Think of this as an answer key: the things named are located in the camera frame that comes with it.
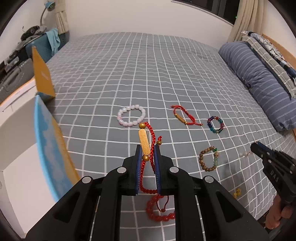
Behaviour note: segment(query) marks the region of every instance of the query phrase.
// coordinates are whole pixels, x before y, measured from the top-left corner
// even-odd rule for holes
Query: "brown wooden bead bracelet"
[[[214,151],[214,165],[210,168],[206,167],[204,161],[203,161],[203,154],[209,152],[209,151]],[[213,170],[215,170],[217,168],[218,165],[218,156],[219,153],[217,152],[217,148],[214,146],[210,146],[207,149],[204,149],[203,151],[200,152],[200,165],[202,167],[203,170],[205,170],[206,172],[211,172]]]

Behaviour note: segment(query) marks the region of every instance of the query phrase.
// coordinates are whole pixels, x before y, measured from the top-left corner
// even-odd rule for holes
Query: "gold bar charm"
[[[150,155],[150,146],[149,146],[149,141],[148,141],[148,137],[145,129],[139,130],[139,138],[140,138],[143,154],[146,156]]]
[[[175,117],[177,117],[177,119],[179,121],[181,121],[182,123],[185,123],[185,119],[183,117],[179,116],[177,113],[175,113]]]

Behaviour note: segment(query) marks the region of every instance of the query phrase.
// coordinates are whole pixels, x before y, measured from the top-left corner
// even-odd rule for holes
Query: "beige curtain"
[[[66,2],[65,0],[55,0],[55,15],[56,15],[56,24],[59,34],[63,34],[69,31],[69,24],[67,21],[66,14]]]
[[[240,41],[241,32],[249,30],[262,34],[264,0],[240,0],[237,19],[228,37],[228,42]]]

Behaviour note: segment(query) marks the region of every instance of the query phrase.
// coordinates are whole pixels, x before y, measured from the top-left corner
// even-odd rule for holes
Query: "window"
[[[239,0],[175,0],[203,8],[234,24],[239,9]]]

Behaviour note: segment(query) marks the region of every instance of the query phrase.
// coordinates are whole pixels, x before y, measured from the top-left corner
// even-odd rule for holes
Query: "blue striped pillow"
[[[246,42],[226,43],[219,54],[246,85],[277,131],[296,128],[296,99],[290,99]]]

